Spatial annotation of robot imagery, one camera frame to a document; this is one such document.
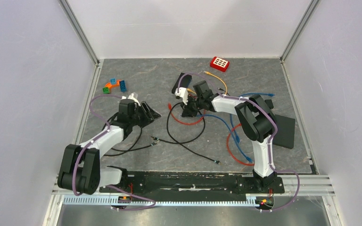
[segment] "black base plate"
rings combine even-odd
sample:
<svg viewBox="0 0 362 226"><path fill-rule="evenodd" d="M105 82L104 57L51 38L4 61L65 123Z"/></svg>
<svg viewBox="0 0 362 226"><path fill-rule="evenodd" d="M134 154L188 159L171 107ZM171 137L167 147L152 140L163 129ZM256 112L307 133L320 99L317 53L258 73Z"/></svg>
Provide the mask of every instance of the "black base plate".
<svg viewBox="0 0 362 226"><path fill-rule="evenodd" d="M276 177L274 181L265 188L257 186L257 181L254 177L238 178L238 192L244 194L268 194L270 189L274 194L284 194L284 183L282 178Z"/></svg>
<svg viewBox="0 0 362 226"><path fill-rule="evenodd" d="M292 149L295 142L295 119L282 115L275 115L277 119L278 133L275 135L272 144Z"/></svg>
<svg viewBox="0 0 362 226"><path fill-rule="evenodd" d="M259 189L255 186L253 177L242 177L239 173L186 173L186 172L146 172L129 171L127 183L121 189L128 189L133 184L134 194L141 195L156 201L246 201L246 193L268 194L268 189ZM284 193L284 187L279 186L282 179L276 178L271 184L274 193ZM186 191L189 188L210 189L200 191ZM105 187L101 193L116 192Z"/></svg>

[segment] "red box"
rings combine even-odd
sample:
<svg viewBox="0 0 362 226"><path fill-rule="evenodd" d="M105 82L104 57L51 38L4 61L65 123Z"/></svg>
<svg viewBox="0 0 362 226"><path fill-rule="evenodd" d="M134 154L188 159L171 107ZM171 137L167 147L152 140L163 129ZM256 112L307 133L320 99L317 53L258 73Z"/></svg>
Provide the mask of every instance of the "red box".
<svg viewBox="0 0 362 226"><path fill-rule="evenodd" d="M230 62L215 56L210 62L210 66L214 69L225 72L228 66L230 66Z"/></svg>

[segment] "blue cable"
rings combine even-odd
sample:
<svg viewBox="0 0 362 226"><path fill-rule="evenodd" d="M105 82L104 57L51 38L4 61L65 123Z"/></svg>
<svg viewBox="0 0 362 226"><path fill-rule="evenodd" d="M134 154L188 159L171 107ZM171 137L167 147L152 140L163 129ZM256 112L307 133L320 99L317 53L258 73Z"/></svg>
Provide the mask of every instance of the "blue cable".
<svg viewBox="0 0 362 226"><path fill-rule="evenodd" d="M201 116L205 116L205 117L206 117L206 116L210 116L210 117L215 117L215 118L221 120L222 122L224 122L224 124L227 126L228 130L229 130L230 133L231 133L231 129L230 129L230 127L228 126L228 124L224 121L224 119L222 119L222 118L220 118L220 117L218 117L218 116L216 116L216 115L211 115L211 114L202 114ZM248 160L249 162L253 162L251 158L249 158L245 153L243 153L243 151L242 151L242 149L240 148L240 146L239 146L237 140L235 139L233 133L231 133L231 136L232 136L232 138L234 139L234 142L235 142L235 144L237 145L237 148L238 148L239 152L241 152L241 154L246 158L246 160Z"/></svg>
<svg viewBox="0 0 362 226"><path fill-rule="evenodd" d="M248 96L248 95L254 95L254 94L266 95L266 96L269 96L269 97L275 96L275 94L273 94L273 93L244 93L244 94L240 95L240 97L244 97L244 96ZM230 114L230 122L231 122L231 126L234 128L234 123L232 122L232 114ZM236 140L237 140L237 142L239 144L241 142L241 140L240 140L236 130L234 130L234 134L235 134L235 138L236 138Z"/></svg>

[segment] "blue toy block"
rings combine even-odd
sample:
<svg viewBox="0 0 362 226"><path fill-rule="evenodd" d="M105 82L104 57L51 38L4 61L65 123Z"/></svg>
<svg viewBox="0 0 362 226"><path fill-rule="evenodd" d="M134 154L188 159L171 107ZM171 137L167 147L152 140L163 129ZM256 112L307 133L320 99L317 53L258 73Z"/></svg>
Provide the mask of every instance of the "blue toy block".
<svg viewBox="0 0 362 226"><path fill-rule="evenodd" d="M127 91L127 88L125 87L125 81L120 81L120 90L122 92L126 92Z"/></svg>

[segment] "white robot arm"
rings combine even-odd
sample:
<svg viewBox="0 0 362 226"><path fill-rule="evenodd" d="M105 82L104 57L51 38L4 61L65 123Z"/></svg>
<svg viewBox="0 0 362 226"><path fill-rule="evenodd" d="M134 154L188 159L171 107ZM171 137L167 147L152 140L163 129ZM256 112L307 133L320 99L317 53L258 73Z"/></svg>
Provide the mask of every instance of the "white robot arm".
<svg viewBox="0 0 362 226"><path fill-rule="evenodd" d="M122 98L115 115L109 122L110 127L106 126L86 142L65 148L58 176L59 187L72 190L74 169L77 169L75 187L78 192L93 194L98 187L117 185L121 181L122 170L113 167L100 169L100 159L114 145L125 140L134 126L143 128L161 117L147 103L139 102L134 94ZM82 162L75 167L76 159L85 146Z"/></svg>

